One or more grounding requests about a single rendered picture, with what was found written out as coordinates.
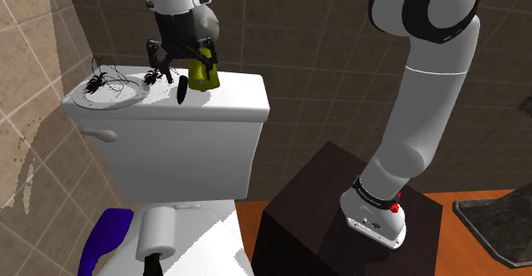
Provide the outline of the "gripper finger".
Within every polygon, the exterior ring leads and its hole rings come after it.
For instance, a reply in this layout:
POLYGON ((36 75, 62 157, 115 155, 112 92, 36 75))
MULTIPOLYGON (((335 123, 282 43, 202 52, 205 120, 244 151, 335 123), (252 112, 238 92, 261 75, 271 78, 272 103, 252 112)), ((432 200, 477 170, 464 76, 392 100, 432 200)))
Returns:
POLYGON ((199 48, 188 60, 189 81, 211 81, 217 77, 217 52, 211 37, 199 40, 199 48))
POLYGON ((165 76, 168 84, 173 83, 170 63, 173 61, 171 55, 167 54, 161 47, 160 41, 148 40, 146 42, 150 70, 158 69, 162 76, 165 76))

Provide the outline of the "small black wiry figure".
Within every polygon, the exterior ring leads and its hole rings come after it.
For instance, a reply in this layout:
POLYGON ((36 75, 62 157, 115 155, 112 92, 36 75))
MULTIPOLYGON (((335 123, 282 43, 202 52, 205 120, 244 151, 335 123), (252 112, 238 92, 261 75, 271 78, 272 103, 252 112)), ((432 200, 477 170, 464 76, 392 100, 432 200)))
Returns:
POLYGON ((148 85, 148 86, 151 86, 153 84, 155 84, 157 82, 158 79, 160 79, 162 77, 162 74, 159 72, 158 69, 153 69, 153 70, 149 70, 144 78, 143 78, 143 82, 148 85))

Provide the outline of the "yellow bottle with grey top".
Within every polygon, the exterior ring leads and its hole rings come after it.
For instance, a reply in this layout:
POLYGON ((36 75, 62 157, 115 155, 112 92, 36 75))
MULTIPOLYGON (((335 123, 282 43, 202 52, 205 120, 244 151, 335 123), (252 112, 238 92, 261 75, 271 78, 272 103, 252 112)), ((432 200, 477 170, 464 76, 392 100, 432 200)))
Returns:
POLYGON ((214 12, 201 5, 192 9, 194 30, 199 38, 199 51, 208 60, 213 60, 210 70, 199 60, 192 59, 188 65, 188 87, 205 92, 220 86, 217 75, 217 52, 215 42, 219 36, 219 21, 214 12))

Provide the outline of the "black oval object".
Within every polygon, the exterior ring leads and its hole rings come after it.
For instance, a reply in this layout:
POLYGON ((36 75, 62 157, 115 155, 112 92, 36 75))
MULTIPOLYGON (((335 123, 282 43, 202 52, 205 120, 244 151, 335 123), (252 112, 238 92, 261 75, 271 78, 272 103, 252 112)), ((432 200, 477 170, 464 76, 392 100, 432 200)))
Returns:
POLYGON ((186 97, 188 91, 188 77, 181 75, 179 77, 177 91, 176 91, 176 100, 179 105, 181 105, 186 97))

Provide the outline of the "white round plate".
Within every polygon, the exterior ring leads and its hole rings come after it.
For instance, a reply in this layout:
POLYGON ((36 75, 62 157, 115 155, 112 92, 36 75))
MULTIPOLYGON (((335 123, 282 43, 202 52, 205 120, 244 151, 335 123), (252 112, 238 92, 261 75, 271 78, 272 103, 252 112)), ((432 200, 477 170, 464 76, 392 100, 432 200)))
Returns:
POLYGON ((111 110, 131 106, 143 100, 149 93, 149 86, 140 78, 125 76, 130 82, 120 91, 113 91, 107 86, 98 89, 93 95, 86 94, 84 88, 88 83, 81 83, 72 92, 73 101, 83 108, 93 110, 111 110))

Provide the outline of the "large black wiry figure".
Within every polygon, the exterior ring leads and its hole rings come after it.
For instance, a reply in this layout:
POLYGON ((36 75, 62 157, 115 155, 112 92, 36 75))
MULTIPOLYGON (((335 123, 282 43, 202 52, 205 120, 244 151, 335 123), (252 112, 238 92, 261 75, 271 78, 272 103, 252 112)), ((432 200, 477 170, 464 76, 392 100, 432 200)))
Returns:
POLYGON ((126 79, 125 75, 118 70, 114 62, 105 56, 93 56, 90 62, 90 70, 90 79, 84 88, 86 94, 93 95, 98 89, 105 86, 113 91, 120 92, 124 86, 130 82, 126 79), (104 72, 101 69, 103 66, 114 71, 116 76, 109 76, 108 72, 104 72))

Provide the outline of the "white toilet paper roll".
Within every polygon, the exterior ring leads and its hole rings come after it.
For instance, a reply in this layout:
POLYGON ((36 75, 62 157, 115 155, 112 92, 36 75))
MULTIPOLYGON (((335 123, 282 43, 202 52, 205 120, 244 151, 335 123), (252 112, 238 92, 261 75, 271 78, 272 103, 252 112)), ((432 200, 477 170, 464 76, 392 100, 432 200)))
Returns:
POLYGON ((176 209, 154 207, 144 212, 136 248, 136 259, 144 262, 147 256, 159 255, 160 260, 176 252, 176 209))

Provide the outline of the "dark robot stand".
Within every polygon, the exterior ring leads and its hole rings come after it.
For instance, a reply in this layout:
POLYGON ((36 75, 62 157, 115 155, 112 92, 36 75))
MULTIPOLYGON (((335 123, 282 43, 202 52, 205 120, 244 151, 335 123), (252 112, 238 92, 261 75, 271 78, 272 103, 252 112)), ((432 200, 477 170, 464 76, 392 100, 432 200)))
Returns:
POLYGON ((365 165, 324 145, 263 210, 255 276, 435 276, 442 206, 422 193, 402 189, 407 233, 397 250, 348 226, 339 199, 365 165))

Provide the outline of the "blue curved object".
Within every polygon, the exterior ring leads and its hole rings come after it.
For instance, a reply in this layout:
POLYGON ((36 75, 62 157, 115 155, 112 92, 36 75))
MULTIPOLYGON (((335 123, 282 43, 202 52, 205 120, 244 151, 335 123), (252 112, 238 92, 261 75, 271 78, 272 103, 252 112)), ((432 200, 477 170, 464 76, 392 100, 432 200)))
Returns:
POLYGON ((108 208, 91 230, 82 251, 77 276, 92 276, 98 260, 123 242, 134 216, 125 208, 108 208))

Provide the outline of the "black rod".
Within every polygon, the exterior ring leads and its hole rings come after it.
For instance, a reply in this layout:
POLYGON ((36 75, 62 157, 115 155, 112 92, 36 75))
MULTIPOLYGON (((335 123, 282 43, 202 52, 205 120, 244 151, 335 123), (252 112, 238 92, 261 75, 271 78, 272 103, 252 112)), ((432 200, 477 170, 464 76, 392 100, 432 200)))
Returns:
POLYGON ((159 259, 160 253, 153 253, 144 259, 143 276, 164 276, 159 259))

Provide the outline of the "dark marbled stone base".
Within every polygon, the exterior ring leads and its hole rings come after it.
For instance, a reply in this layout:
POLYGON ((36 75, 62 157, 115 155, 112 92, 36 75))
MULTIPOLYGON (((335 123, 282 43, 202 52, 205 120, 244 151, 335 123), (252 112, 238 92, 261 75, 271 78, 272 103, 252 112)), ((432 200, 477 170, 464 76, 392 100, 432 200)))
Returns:
POLYGON ((496 261, 532 267, 532 182, 500 198, 455 200, 452 210, 496 261))

